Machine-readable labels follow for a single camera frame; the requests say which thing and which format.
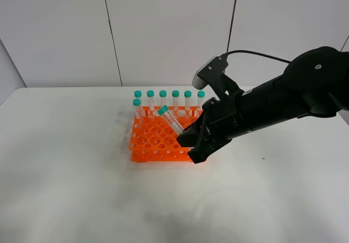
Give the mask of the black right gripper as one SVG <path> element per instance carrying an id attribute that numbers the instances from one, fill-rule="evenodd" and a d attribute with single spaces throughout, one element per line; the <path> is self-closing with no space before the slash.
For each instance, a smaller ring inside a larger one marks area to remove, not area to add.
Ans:
<path id="1" fill-rule="evenodd" d="M 204 103 L 203 113 L 178 135 L 181 147 L 194 147 L 188 152 L 193 163 L 205 162 L 232 139 L 245 134 L 245 122 L 239 100 L 243 90 L 217 93 Z"/>

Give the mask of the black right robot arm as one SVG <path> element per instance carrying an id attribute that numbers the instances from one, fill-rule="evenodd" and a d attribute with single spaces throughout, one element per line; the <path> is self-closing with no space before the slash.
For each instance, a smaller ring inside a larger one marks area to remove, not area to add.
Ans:
<path id="1" fill-rule="evenodd" d="M 330 118 L 348 110 L 347 52 L 328 46 L 310 50 L 288 62 L 280 76 L 248 91 L 225 74 L 227 58 L 212 58 L 194 76 L 193 86 L 209 86 L 215 97 L 178 136 L 181 146 L 220 146 L 290 119 Z"/>

